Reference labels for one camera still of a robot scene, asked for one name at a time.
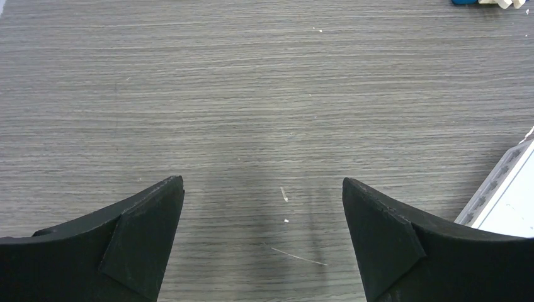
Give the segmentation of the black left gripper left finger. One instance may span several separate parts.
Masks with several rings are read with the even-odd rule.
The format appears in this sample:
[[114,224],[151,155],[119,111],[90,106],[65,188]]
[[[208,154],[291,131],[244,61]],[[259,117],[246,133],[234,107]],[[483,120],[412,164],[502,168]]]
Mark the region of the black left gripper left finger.
[[171,176],[30,237],[3,237],[1,300],[156,301],[184,196]]

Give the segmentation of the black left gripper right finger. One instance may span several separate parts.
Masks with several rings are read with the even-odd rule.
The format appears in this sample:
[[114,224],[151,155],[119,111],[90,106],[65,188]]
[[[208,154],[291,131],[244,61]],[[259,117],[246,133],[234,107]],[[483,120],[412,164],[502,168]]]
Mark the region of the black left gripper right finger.
[[342,202],[368,301],[532,301],[533,240],[477,230],[356,180]]

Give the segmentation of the white network switch box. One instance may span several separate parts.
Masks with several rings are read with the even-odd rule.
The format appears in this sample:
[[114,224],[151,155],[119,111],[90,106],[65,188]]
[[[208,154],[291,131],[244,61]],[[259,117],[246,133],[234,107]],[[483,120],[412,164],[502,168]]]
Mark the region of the white network switch box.
[[506,151],[455,223],[503,235],[533,237],[533,140]]

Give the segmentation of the colourful toy block tower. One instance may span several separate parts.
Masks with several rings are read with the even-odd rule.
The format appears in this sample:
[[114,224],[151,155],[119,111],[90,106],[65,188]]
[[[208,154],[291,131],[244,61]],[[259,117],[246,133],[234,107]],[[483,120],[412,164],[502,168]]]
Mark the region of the colourful toy block tower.
[[497,5],[501,9],[508,9],[514,7],[515,9],[521,8],[528,0],[451,0],[454,5]]

